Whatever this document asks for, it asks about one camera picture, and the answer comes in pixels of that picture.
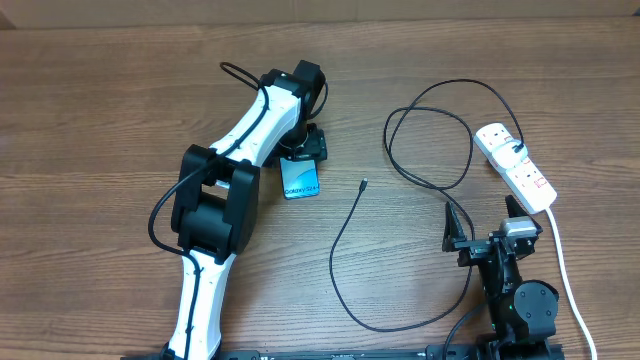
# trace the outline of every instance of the black bracket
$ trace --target black bracket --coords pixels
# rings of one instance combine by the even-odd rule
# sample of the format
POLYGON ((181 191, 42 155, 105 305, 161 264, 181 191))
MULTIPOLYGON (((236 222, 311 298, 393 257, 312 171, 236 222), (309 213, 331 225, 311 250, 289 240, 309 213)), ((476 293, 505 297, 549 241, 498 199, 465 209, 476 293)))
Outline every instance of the black bracket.
POLYGON ((453 205, 447 202, 444 207, 445 212, 445 225, 444 236, 442 238, 442 251, 452 252, 456 251, 455 243, 467 241, 467 236, 464 234, 460 220, 456 215, 456 211, 453 209, 453 205))
POLYGON ((222 264, 230 254, 240 254, 253 232, 258 209, 260 168, 248 160, 236 162, 217 156, 214 149, 191 145, 180 168, 180 180, 197 169, 176 191, 171 229, 178 233, 178 245, 197 247, 222 264), (217 181, 229 184, 227 199, 202 192, 202 185, 217 181))
POLYGON ((326 83, 320 66, 300 60, 293 74, 273 69, 268 74, 262 75, 260 81, 264 86, 275 85, 291 91, 291 94, 299 98, 302 104, 298 122, 280 139, 271 156, 289 161, 326 160, 327 144, 324 132, 315 124, 307 124, 307 121, 313 118, 311 111, 326 83))

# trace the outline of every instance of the power strip switch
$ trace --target power strip switch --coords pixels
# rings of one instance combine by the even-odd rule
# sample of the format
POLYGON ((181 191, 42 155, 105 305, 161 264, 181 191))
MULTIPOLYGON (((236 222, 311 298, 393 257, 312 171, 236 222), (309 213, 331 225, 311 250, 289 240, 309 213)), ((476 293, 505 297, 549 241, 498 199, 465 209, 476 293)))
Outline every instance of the power strip switch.
POLYGON ((551 206, 558 193, 529 158, 521 144, 500 123, 489 124, 476 133, 474 141, 491 165, 516 194, 529 214, 537 214, 551 206))

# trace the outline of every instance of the wood grain surface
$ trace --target wood grain surface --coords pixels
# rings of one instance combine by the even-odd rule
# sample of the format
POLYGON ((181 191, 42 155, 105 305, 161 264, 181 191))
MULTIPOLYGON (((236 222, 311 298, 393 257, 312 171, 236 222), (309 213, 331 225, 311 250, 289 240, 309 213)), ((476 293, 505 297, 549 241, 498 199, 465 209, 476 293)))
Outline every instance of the wood grain surface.
POLYGON ((631 16, 640 0, 0 0, 18 29, 631 16))
MULTIPOLYGON (((465 269, 440 251, 443 198, 390 166, 382 126, 435 82, 468 77, 500 91, 540 169, 558 190, 554 212, 578 305, 602 359, 640 351, 640 21, 637 18, 476 20, 332 25, 235 25, 0 33, 0 358, 117 359, 158 351, 179 305, 181 261, 148 240, 149 212, 177 178, 182 154, 227 133, 255 93, 218 69, 256 75, 322 66, 331 84, 317 123, 329 159, 322 192, 285 201, 264 169, 259 219, 231 272, 225 349, 262 352, 417 349, 442 343, 481 299, 474 274, 452 315, 379 334, 345 314, 328 274, 329 250, 358 184, 369 187, 336 250, 347 303, 374 326, 432 317, 458 297, 465 269)), ((488 91, 439 89, 422 103, 495 121, 515 133, 488 91)), ((468 138, 455 121, 410 116, 395 152, 436 184, 463 169, 468 138)), ((478 236, 506 217, 510 191, 475 151, 451 191, 478 236)), ((159 235, 175 244, 169 211, 159 235)), ((520 262, 526 279, 561 290, 557 335, 587 358, 555 247, 545 232, 520 262)), ((485 315, 457 342, 490 331, 485 315)))

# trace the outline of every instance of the black cable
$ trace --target black cable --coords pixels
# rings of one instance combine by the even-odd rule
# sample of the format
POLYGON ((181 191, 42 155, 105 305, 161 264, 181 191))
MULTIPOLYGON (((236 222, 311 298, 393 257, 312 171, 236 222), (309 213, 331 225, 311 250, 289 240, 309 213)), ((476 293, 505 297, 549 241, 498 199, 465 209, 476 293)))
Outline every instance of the black cable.
MULTIPOLYGON (((224 70, 227 74, 229 74, 229 75, 233 76, 234 78, 236 78, 236 79, 242 81, 243 83, 247 84, 252 89, 254 89, 256 91, 257 90, 262 90, 262 92, 264 94, 264 99, 265 99, 265 103, 264 103, 264 106, 262 107, 262 111, 260 112, 260 115, 258 115, 256 120, 251 124, 251 126, 242 134, 242 136, 240 136, 236 141, 234 141, 233 144, 231 144, 231 146, 227 150, 225 150, 224 152, 222 152, 221 154, 218 155, 218 156, 225 157, 225 156, 229 155, 231 152, 233 152, 234 150, 236 150, 238 148, 238 146, 240 146, 240 144, 242 144, 242 142, 247 138, 247 136, 249 136, 249 134, 251 134, 251 132, 256 128, 256 126, 258 126, 258 124, 260 123, 260 121, 262 120, 264 115, 266 114, 267 110, 269 109, 269 94, 267 93, 267 90, 264 88, 264 86, 262 86, 262 84, 260 83, 260 80, 258 80, 258 78, 256 78, 255 76, 253 76, 251 73, 247 72, 246 70, 240 68, 239 66, 236 66, 236 65, 228 63, 228 62, 222 62, 222 63, 220 63, 220 68, 222 68, 222 70, 224 70), (247 80, 245 80, 242 77, 238 76, 237 74, 233 73, 232 71, 227 69, 227 67, 230 67, 230 68, 240 72, 241 74, 245 75, 246 77, 251 79, 253 82, 255 82, 256 85, 254 86, 253 84, 251 84, 247 80)), ((204 165, 200 166, 198 169, 196 169, 193 172, 189 173, 187 176, 185 176, 183 179, 181 179, 175 185, 173 185, 164 194, 164 196, 162 196, 160 198, 160 200, 158 200, 156 205, 153 207, 153 210, 151 211, 151 214, 149 215, 149 223, 148 223, 148 226, 147 226, 147 231, 149 232, 149 238, 151 238, 151 241, 157 247, 159 247, 162 250, 168 251, 170 253, 173 253, 173 254, 176 254, 176 255, 180 255, 180 256, 184 256, 185 258, 189 259, 189 261, 191 261, 191 263, 193 264, 193 269, 194 269, 193 273, 195 275, 195 282, 194 282, 194 288, 193 288, 193 296, 191 297, 191 304, 189 306, 189 315, 187 317, 187 329, 185 330, 185 333, 187 335, 187 339, 186 339, 185 350, 184 350, 184 360, 188 360, 188 357, 189 357, 189 345, 191 344, 191 330, 193 328, 193 313, 195 311, 196 300, 198 298, 198 287, 200 285, 200 272, 202 271, 202 269, 200 268, 200 264, 198 264, 198 261, 191 254, 189 254, 189 252, 186 249, 178 250, 178 249, 175 249, 175 248, 173 248, 171 246, 167 246, 167 245, 161 243, 160 240, 158 240, 158 238, 156 237, 155 230, 154 230, 154 224, 155 224, 155 221, 156 221, 156 217, 158 216, 158 213, 160 212, 160 209, 162 209, 162 207, 167 202, 167 200, 169 200, 169 198, 171 198, 171 196, 173 194, 175 194, 176 191, 178 191, 178 189, 181 186, 183 186, 187 181, 189 181, 191 178, 193 178, 194 176, 198 175, 202 171, 209 170, 214 162, 215 162, 215 159, 207 161, 204 165)))
POLYGON ((500 290, 495 295, 497 298, 502 294, 502 290, 504 289, 504 261, 502 260, 502 250, 500 250, 500 246, 498 246, 498 244, 494 244, 494 246, 494 251, 498 255, 498 266, 500 267, 500 270, 498 271, 498 274, 500 274, 500 290))
POLYGON ((442 360, 447 360, 447 351, 448 351, 447 349, 449 348, 449 345, 451 344, 451 341, 453 340, 453 336, 456 334, 456 331, 458 331, 460 326, 462 326, 462 324, 464 324, 465 321, 469 320, 470 318, 480 313, 480 311, 484 309, 485 305, 487 304, 482 303, 476 306, 471 311, 466 313, 462 318, 460 318, 460 320, 458 320, 458 322, 453 327, 453 329, 451 329, 451 332, 449 332, 449 335, 447 336, 447 340, 444 342, 444 346, 442 348, 442 360))
POLYGON ((322 108, 324 108, 324 104, 327 102, 328 96, 329 96, 329 83, 325 81, 324 82, 324 99, 322 99, 322 104, 318 106, 318 108, 316 109, 316 111, 313 112, 313 114, 309 115, 309 120, 312 120, 313 118, 318 116, 318 114, 320 114, 320 112, 322 111, 322 108))
POLYGON ((511 341, 511 340, 509 340, 508 338, 505 338, 504 340, 500 341, 499 343, 497 343, 497 344, 496 344, 495 348, 493 349, 493 353, 494 353, 494 354, 497 354, 497 353, 498 353, 498 351, 500 351, 500 349, 501 349, 504 345, 506 345, 506 344, 508 344, 508 343, 511 343, 511 342, 512 342, 512 341, 511 341))
POLYGON ((264 94, 264 106, 262 107, 262 111, 260 112, 260 115, 258 115, 258 118, 251 124, 251 126, 247 129, 247 131, 245 131, 242 134, 242 136, 240 136, 238 139, 236 139, 236 141, 233 143, 233 145, 231 145, 227 150, 225 150, 222 154, 220 154, 220 156, 225 157, 225 156, 229 155, 231 152, 233 152, 235 149, 237 149, 238 146, 240 146, 240 144, 242 144, 242 142, 258 126, 258 124, 260 123, 260 121, 262 120, 264 115, 267 113, 267 110, 269 110, 269 93, 267 92, 267 89, 265 89, 264 86, 262 86, 262 83, 260 83, 260 80, 258 80, 257 77, 251 75, 251 73, 249 73, 248 71, 242 69, 241 67, 233 65, 233 64, 228 63, 228 62, 221 62, 220 63, 220 68, 222 70, 224 70, 224 72, 226 72, 227 74, 229 74, 229 75, 233 76, 234 78, 236 78, 236 79, 242 81, 243 83, 247 84, 252 89, 254 89, 256 91, 262 90, 262 94, 264 94), (247 80, 243 79, 242 77, 238 76, 237 74, 235 74, 231 70, 227 69, 227 67, 230 67, 230 68, 240 72, 242 75, 248 77, 249 79, 251 79, 251 81, 255 82, 256 85, 254 86, 253 84, 251 84, 247 80))
POLYGON ((342 236, 342 233, 344 232, 344 229, 347 227, 347 224, 349 223, 349 220, 351 219, 351 216, 353 215, 353 212, 355 211, 356 206, 358 205, 358 201, 360 200, 360 196, 362 195, 362 193, 364 192, 366 187, 367 187, 367 179, 364 179, 360 183, 360 191, 358 192, 358 196, 356 197, 356 200, 354 201, 353 206, 351 207, 351 211, 349 212, 349 216, 347 216, 347 220, 342 225, 342 229, 340 229, 340 232, 338 233, 338 237, 336 237, 336 240, 333 242, 333 246, 331 247, 331 252, 329 253, 329 275, 331 276, 331 283, 333 284, 333 289, 336 291, 336 295, 338 295, 338 300, 340 300, 340 303, 342 304, 342 307, 347 312, 347 314, 351 317, 351 319, 353 319, 353 321, 358 323, 358 325, 362 326, 363 328, 365 328, 367 330, 371 330, 371 331, 375 331, 375 332, 382 332, 382 333, 405 331, 405 330, 411 330, 411 329, 419 328, 421 326, 425 326, 425 325, 434 323, 434 322, 442 319, 443 317, 449 315, 453 310, 455 310, 458 307, 460 302, 462 302, 462 299, 464 298, 464 294, 467 292, 467 288, 469 287, 469 281, 471 280, 471 268, 469 268, 469 274, 467 275, 467 281, 464 284, 464 289, 462 291, 462 295, 460 296, 458 301, 456 301, 456 303, 451 308, 449 308, 449 310, 443 312, 442 314, 440 314, 440 315, 438 315, 438 316, 436 316, 436 317, 434 317, 432 319, 423 321, 421 323, 408 325, 408 326, 403 326, 403 327, 398 327, 398 328, 391 328, 391 329, 376 328, 376 327, 367 325, 364 322, 360 321, 360 319, 358 319, 355 315, 353 315, 351 310, 349 310, 349 307, 347 306, 347 304, 342 299, 342 295, 340 295, 340 291, 338 290, 338 286, 336 285, 336 279, 333 276, 333 253, 334 253, 334 251, 336 249, 336 246, 338 245, 338 241, 340 240, 340 237, 342 236))
MULTIPOLYGON (((469 214, 464 210, 464 208, 451 196, 449 195, 446 190, 452 189, 456 186, 458 186, 458 184, 460 184, 460 182, 462 182, 462 180, 464 179, 464 177, 467 175, 467 172, 469 171, 469 167, 471 166, 471 159, 473 157, 473 134, 471 132, 471 128, 469 127, 469 125, 459 116, 457 116, 456 114, 453 114, 447 110, 442 110, 442 109, 438 109, 438 108, 433 108, 433 107, 424 107, 424 106, 416 106, 416 104, 420 101, 420 99, 422 99, 422 97, 429 92, 430 90, 444 85, 444 84, 449 84, 449 83, 455 83, 455 82, 467 82, 467 83, 474 83, 474 84, 478 84, 481 85, 487 89, 489 89, 494 95, 496 95, 498 97, 498 99, 500 99, 500 101, 502 102, 502 104, 505 106, 505 108, 507 109, 507 111, 509 112, 509 115, 511 115, 511 118, 513 119, 513 122, 516 125, 516 128, 518 129, 518 133, 520 134, 520 141, 521 144, 518 146, 520 149, 524 146, 524 136, 522 135, 522 130, 520 129, 520 125, 518 124, 518 121, 516 120, 516 116, 513 113, 513 111, 511 110, 511 108, 509 107, 509 105, 507 104, 507 102, 504 100, 504 98, 496 91, 494 90, 491 86, 478 81, 478 80, 471 80, 471 79, 454 79, 454 80, 447 80, 447 81, 442 81, 439 82, 437 84, 434 84, 430 87, 428 87, 426 90, 424 90, 423 92, 420 93, 420 95, 418 95, 413 102, 411 103, 411 105, 409 105, 408 107, 402 107, 402 108, 398 108, 396 110, 394 110, 391 114, 389 114, 389 117, 387 118, 387 121, 384 124, 384 130, 383 130, 383 142, 384 142, 384 148, 385 151, 387 153, 387 155, 389 156, 389 160, 391 161, 391 164, 393 165, 393 167, 396 169, 396 171, 398 171, 398 173, 400 173, 400 175, 402 175, 405 179, 409 180, 410 182, 412 182, 413 184, 416 184, 418 186, 427 188, 427 189, 431 189, 431 190, 436 190, 438 192, 440 192, 442 195, 444 195, 449 201, 451 201, 459 210, 460 212, 462 212, 465 220, 467 221, 467 223, 469 224, 469 228, 471 230, 471 240, 474 241, 476 238, 475 235, 475 227, 473 225, 473 221, 471 220, 471 217, 469 216, 469 214), (402 122, 404 121, 404 119, 406 118, 407 114, 409 114, 410 111, 412 110, 422 110, 422 111, 433 111, 433 112, 437 112, 440 114, 444 114, 447 115, 449 117, 452 117, 454 119, 456 119, 458 122, 460 122, 460 124, 462 124, 465 129, 467 130, 467 134, 469 135, 469 156, 467 158, 467 163, 465 164, 465 168, 464 171, 462 172, 462 175, 460 175, 460 177, 458 178, 458 180, 456 180, 455 182, 453 182, 450 185, 446 185, 446 186, 437 186, 411 172, 409 172, 408 170, 406 170, 405 168, 403 168, 400 164, 398 164, 398 162, 395 160, 395 158, 393 157, 393 153, 392 153, 392 147, 393 147, 393 141, 395 139, 396 134, 398 133, 398 129, 400 128, 400 125, 402 125, 402 122), (402 114, 402 116, 400 117, 400 120, 398 120, 398 124, 396 125, 393 134, 391 135, 391 139, 389 140, 389 142, 387 143, 387 130, 389 127, 389 122, 391 121, 391 118, 401 112, 404 111, 404 113, 402 114)), ((340 237, 342 236, 342 233, 344 232, 344 229, 347 227, 347 224, 349 223, 349 220, 351 219, 351 216, 353 215, 353 212, 355 211, 356 205, 358 204, 358 201, 360 200, 360 196, 362 195, 362 192, 364 191, 364 188, 366 188, 366 181, 363 180, 364 183, 364 187, 361 183, 360 185, 360 192, 358 193, 358 196, 356 197, 356 200, 353 204, 353 207, 351 208, 351 212, 349 213, 349 216, 347 217, 344 225, 342 226, 342 229, 340 230, 340 232, 338 233, 338 237, 336 238, 336 240, 333 243, 333 246, 331 247, 331 252, 329 254, 329 274, 331 276, 331 282, 333 283, 333 288, 336 292, 336 295, 338 296, 338 300, 340 300, 340 303, 342 304, 342 307, 344 308, 344 310, 347 312, 347 314, 351 317, 351 319, 353 319, 353 321, 355 321, 356 323, 358 323, 360 326, 364 327, 365 329, 371 330, 371 331, 375 331, 375 332, 396 332, 396 331, 404 331, 404 330, 410 330, 410 329, 415 329, 421 326, 425 326, 428 324, 431 324, 435 321, 438 321, 440 319, 442 319, 443 317, 447 316, 448 314, 450 314, 453 310, 455 310, 458 305, 460 305, 460 303, 462 302, 462 300, 464 299, 464 296, 467 293, 467 289, 469 287, 469 282, 471 280, 471 273, 472 273, 472 267, 469 267, 469 272, 467 274, 467 280, 465 282, 464 288, 462 289, 462 293, 460 294, 460 297, 458 298, 458 300, 453 304, 453 306, 451 308, 449 308, 447 311, 443 312, 442 314, 417 323, 417 324, 413 324, 413 325, 408 325, 408 326, 403 326, 403 327, 398 327, 398 328, 390 328, 390 329, 383 329, 383 328, 376 328, 370 325, 365 324, 364 322, 360 321, 352 312, 351 310, 349 310, 349 307, 346 305, 346 303, 344 302, 344 300, 342 299, 342 295, 340 294, 340 291, 338 290, 338 286, 336 285, 334 276, 333 276, 333 253, 335 251, 336 245, 338 244, 338 241, 340 240, 340 237)))

